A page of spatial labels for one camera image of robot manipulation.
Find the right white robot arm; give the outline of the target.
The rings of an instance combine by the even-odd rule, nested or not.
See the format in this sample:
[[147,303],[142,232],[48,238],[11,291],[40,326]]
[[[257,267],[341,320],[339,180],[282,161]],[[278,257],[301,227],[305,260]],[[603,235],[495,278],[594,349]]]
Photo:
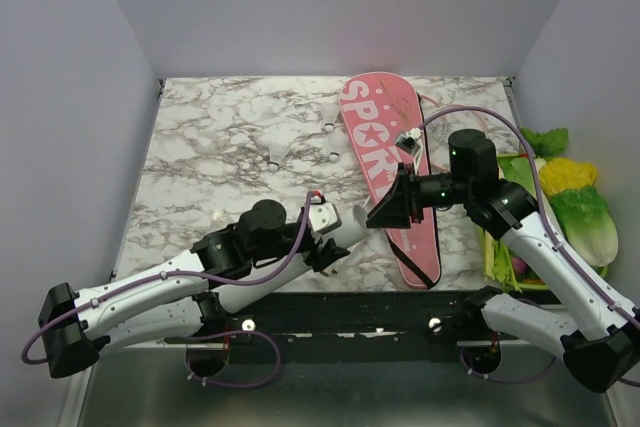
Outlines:
[[474,224],[525,261],[567,311],[559,316],[487,287],[461,312],[462,331],[474,339],[491,331],[522,339],[561,359],[587,389],[607,391],[639,362],[638,308],[552,228],[536,197],[500,178],[495,146],[484,133],[456,131],[448,147],[447,174],[419,176],[411,165],[399,164],[367,226],[408,229],[426,209],[462,205]]

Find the white shuttlecock tube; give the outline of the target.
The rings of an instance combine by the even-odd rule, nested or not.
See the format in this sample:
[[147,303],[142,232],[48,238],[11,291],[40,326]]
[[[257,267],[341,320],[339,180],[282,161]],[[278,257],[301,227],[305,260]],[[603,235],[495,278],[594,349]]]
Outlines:
[[[329,238],[333,238],[339,246],[345,247],[350,251],[354,245],[370,235],[365,225],[366,212],[362,206],[354,205],[350,209],[341,212],[340,217],[342,226],[322,235],[321,244]],[[297,254],[275,278],[259,285],[248,287],[225,285],[217,288],[220,306],[227,313],[236,314],[303,274],[312,271],[304,263],[306,257],[307,254]]]

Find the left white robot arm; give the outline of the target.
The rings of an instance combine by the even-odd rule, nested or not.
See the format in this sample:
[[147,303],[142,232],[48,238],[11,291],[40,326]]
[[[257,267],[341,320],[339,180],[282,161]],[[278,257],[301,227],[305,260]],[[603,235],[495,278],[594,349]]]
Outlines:
[[38,317],[49,375],[70,377],[101,354],[140,342],[214,340],[234,314],[307,272],[349,256],[367,231],[359,207],[341,212],[313,193],[297,219],[265,199],[170,260],[120,281],[49,289]]

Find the white shuttlecock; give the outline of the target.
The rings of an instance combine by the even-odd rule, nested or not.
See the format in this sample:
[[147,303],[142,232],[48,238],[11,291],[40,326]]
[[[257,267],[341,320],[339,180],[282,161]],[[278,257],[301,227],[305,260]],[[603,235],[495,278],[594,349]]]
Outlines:
[[340,107],[336,104],[327,104],[321,107],[320,113],[324,131],[327,133],[333,132],[340,114]]
[[337,163],[341,156],[348,150],[350,142],[344,135],[337,134],[329,137],[328,160]]
[[290,152],[290,146],[287,143],[273,141],[268,145],[268,170],[277,172]]

